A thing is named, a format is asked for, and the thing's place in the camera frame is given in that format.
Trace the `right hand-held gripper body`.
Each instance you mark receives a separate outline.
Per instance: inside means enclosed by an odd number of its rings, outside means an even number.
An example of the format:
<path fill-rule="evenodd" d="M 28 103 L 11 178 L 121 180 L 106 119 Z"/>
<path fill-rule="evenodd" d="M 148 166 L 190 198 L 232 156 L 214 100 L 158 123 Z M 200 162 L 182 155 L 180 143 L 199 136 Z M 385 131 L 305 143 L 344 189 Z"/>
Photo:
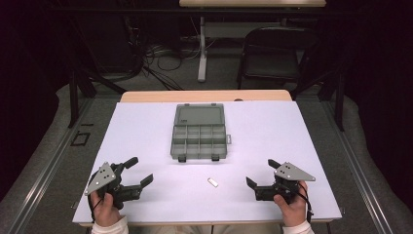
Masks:
<path fill-rule="evenodd" d="M 290 204 L 299 195 L 300 181 L 315 181 L 316 178 L 289 162 L 274 169 L 275 181 L 272 185 L 259 186 L 254 189 L 257 201 L 271 201 L 275 195 L 281 195 Z"/>

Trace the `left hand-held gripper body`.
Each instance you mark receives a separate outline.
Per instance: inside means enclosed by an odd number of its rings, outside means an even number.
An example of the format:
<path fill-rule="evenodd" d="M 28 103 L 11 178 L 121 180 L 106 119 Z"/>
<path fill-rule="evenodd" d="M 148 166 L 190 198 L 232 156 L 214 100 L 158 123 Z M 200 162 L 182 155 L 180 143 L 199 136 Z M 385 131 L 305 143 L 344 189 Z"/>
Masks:
<path fill-rule="evenodd" d="M 109 164 L 104 162 L 91 176 L 85 195 L 91 202 L 91 193 L 96 191 L 102 198 L 105 193 L 113 196 L 113 205 L 118 210 L 124 207 L 127 201 L 138 200 L 142 187 L 139 185 L 124 186 L 122 184 L 122 172 L 125 169 L 123 163 Z"/>

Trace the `person's left hand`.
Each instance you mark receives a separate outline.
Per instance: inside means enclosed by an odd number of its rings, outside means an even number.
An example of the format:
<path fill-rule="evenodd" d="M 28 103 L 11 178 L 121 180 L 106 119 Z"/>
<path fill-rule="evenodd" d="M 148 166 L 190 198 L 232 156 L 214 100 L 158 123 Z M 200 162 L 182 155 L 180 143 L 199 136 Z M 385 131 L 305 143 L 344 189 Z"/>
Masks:
<path fill-rule="evenodd" d="M 91 201 L 93 205 L 94 220 L 104 225 L 110 225 L 118 221 L 122 215 L 117 208 L 113 206 L 113 196 L 109 193 L 105 193 L 100 198 L 96 191 L 91 193 Z"/>

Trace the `person's right hand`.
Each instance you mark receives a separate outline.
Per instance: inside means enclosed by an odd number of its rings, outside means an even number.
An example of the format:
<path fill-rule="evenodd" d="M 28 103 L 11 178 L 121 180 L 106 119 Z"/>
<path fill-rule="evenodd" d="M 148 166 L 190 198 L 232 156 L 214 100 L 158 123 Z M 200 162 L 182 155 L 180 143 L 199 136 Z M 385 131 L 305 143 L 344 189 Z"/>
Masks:
<path fill-rule="evenodd" d="M 281 195 L 274 196 L 275 204 L 282 212 L 282 221 L 285 227 L 293 227 L 302 224 L 307 219 L 307 202 L 299 195 L 295 200 L 287 204 Z"/>

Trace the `grey plastic compartment box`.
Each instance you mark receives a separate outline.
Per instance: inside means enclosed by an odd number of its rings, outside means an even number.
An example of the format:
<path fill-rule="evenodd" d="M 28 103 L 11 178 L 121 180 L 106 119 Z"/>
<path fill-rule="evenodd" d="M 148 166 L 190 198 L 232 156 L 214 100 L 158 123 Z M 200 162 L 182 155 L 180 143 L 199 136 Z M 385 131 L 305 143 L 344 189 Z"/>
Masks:
<path fill-rule="evenodd" d="M 229 142 L 222 103 L 176 106 L 170 146 L 174 160 L 180 163 L 192 159 L 220 161 L 227 156 Z"/>

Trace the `black metal stand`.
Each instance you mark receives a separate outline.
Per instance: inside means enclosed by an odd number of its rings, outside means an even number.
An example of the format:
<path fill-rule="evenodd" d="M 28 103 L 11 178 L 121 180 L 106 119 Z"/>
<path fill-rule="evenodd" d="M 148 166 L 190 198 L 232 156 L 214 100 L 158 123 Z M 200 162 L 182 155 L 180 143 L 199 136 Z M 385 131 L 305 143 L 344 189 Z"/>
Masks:
<path fill-rule="evenodd" d="M 343 108 L 345 93 L 345 73 L 347 68 L 346 56 L 324 55 L 321 52 L 314 53 L 304 59 L 303 79 L 297 87 L 290 92 L 293 98 L 297 98 L 315 84 L 321 84 L 318 98 L 328 101 L 334 98 L 334 123 L 340 131 L 344 131 Z"/>
<path fill-rule="evenodd" d="M 68 127 L 72 128 L 80 117 L 79 110 L 79 97 L 78 91 L 81 91 L 86 98 L 94 98 L 97 94 L 94 88 L 92 80 L 103 86 L 115 91 L 116 93 L 122 95 L 126 92 L 124 88 L 114 84 L 108 79 L 101 76 L 98 72 L 92 71 L 87 68 L 82 62 L 77 58 L 76 49 L 71 42 L 66 39 L 65 52 L 67 54 L 67 60 L 70 62 L 72 67 L 72 73 L 69 79 L 69 96 L 70 96 L 70 122 Z"/>

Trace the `black folding chair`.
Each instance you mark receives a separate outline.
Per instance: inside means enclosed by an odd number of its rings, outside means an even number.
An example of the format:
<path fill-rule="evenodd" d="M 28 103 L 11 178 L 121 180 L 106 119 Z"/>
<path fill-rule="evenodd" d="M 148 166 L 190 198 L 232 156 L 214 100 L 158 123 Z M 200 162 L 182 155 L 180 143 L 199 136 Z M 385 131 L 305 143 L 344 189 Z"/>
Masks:
<path fill-rule="evenodd" d="M 242 87 L 244 79 L 300 86 L 309 52 L 318 43 L 317 34 L 310 28 L 267 26 L 253 29 L 244 38 L 238 88 Z"/>

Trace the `white-legged background table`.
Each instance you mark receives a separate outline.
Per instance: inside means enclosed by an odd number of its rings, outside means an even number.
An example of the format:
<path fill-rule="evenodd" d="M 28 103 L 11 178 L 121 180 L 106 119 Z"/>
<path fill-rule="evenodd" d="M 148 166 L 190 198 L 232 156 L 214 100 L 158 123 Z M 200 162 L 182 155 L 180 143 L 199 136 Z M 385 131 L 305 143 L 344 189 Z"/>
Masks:
<path fill-rule="evenodd" d="M 208 10 L 225 8 L 258 9 L 281 8 L 315 9 L 323 8 L 325 0 L 179 0 L 179 6 L 193 10 Z M 200 64 L 198 81 L 204 82 L 207 78 L 207 38 L 244 38 L 249 31 L 258 26 L 279 25 L 278 22 L 210 22 L 200 17 Z"/>

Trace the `metal floor rail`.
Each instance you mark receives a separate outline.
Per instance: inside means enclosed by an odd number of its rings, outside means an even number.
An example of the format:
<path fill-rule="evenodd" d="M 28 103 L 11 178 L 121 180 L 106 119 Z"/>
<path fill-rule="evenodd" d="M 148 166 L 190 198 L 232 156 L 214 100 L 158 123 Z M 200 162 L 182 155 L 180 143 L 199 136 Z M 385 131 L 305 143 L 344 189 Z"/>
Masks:
<path fill-rule="evenodd" d="M 74 127 L 64 110 L 0 203 L 0 234 L 87 234 L 72 221 L 93 167 L 99 144 L 95 101 L 86 99 Z"/>
<path fill-rule="evenodd" d="M 376 230 L 378 231 L 378 234 L 394 234 L 394 231 L 391 228 L 383 212 L 383 209 L 379 204 L 377 196 L 373 192 L 372 187 L 370 186 L 365 173 L 362 170 L 362 167 L 353 148 L 351 147 L 351 144 L 349 143 L 346 134 L 340 130 L 335 122 L 334 109 L 332 105 L 328 101 L 322 101 L 321 106 L 327 115 L 327 119 L 331 125 L 331 128 L 338 136 L 340 144 L 345 151 L 344 158 L 346 160 L 348 168 L 351 171 L 351 175 L 355 180 L 363 203 L 372 218 Z"/>

